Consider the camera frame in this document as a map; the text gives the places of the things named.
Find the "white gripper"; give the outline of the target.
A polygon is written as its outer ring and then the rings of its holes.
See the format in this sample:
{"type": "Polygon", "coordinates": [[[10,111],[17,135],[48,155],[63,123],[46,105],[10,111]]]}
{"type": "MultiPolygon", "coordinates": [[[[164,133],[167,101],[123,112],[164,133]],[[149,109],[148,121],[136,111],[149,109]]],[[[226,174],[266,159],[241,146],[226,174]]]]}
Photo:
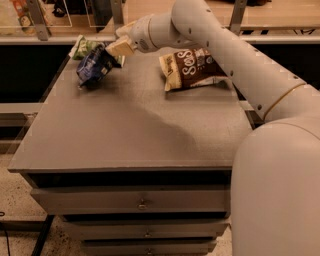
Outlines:
{"type": "Polygon", "coordinates": [[[157,51],[150,33],[153,17],[153,14],[147,15],[118,28],[115,33],[120,38],[110,43],[106,51],[112,56],[131,56],[136,48],[143,53],[157,51]]]}

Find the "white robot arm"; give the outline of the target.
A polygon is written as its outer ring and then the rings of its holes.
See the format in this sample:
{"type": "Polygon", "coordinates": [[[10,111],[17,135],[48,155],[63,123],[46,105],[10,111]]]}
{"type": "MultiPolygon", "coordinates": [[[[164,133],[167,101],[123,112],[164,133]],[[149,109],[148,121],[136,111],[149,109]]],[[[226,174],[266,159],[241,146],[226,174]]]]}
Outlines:
{"type": "Polygon", "coordinates": [[[207,49],[263,120],[233,161],[233,256],[320,256],[320,91],[221,25],[205,0],[176,0],[117,35],[112,55],[207,49]]]}

